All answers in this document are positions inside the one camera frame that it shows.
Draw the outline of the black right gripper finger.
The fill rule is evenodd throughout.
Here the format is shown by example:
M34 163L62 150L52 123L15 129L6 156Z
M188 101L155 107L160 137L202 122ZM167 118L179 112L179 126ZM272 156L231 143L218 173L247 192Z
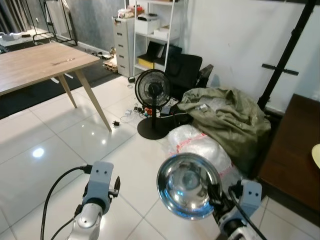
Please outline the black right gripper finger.
M219 183L209 183L206 187L208 204L214 211L219 211L223 207L222 192Z

